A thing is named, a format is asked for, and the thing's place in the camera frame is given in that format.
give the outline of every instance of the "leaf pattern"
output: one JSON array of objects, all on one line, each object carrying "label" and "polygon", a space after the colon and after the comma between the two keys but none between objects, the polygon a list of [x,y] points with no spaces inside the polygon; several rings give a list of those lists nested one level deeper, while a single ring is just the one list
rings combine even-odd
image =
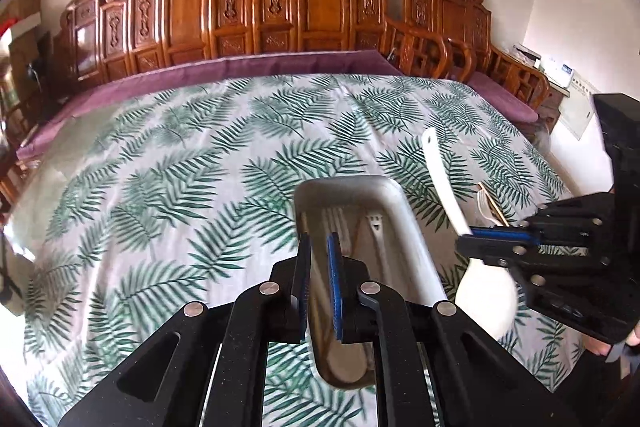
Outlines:
[{"label": "leaf pattern", "polygon": [[[516,128],[456,82],[286,74],[122,103],[70,173],[36,256],[25,295],[30,409],[57,425],[185,302],[217,306],[265,280],[274,262],[295,253],[293,193],[312,178],[385,174],[399,182],[454,298],[468,262],[454,252],[455,233],[424,165],[427,126],[436,128],[473,224],[484,224],[478,181],[511,223],[569,196]],[[500,344],[551,390],[584,349],[575,331],[529,310],[521,291]],[[308,341],[271,344],[264,424],[374,425],[373,392],[316,377]]]}]

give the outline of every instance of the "chopstick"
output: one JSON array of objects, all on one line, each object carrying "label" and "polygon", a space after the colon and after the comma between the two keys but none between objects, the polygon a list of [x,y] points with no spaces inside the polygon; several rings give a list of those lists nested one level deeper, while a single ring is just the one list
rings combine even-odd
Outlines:
[{"label": "chopstick", "polygon": [[505,227],[508,227],[509,223],[504,218],[504,214],[500,210],[500,207],[497,205],[497,203],[494,201],[494,198],[492,198],[491,192],[487,190],[486,186],[482,182],[478,182],[478,186],[480,187],[480,190],[484,190],[484,193],[486,194],[486,199],[487,201],[489,201],[489,204],[491,205],[491,208],[494,210],[496,217],[502,222],[502,224]]}]

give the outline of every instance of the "cardboard box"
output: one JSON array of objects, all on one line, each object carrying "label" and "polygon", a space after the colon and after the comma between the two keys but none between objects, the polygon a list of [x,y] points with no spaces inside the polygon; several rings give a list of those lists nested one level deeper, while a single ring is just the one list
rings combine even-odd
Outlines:
[{"label": "cardboard box", "polygon": [[40,11],[40,0],[12,0],[0,14],[0,24],[8,19],[26,19]]}]

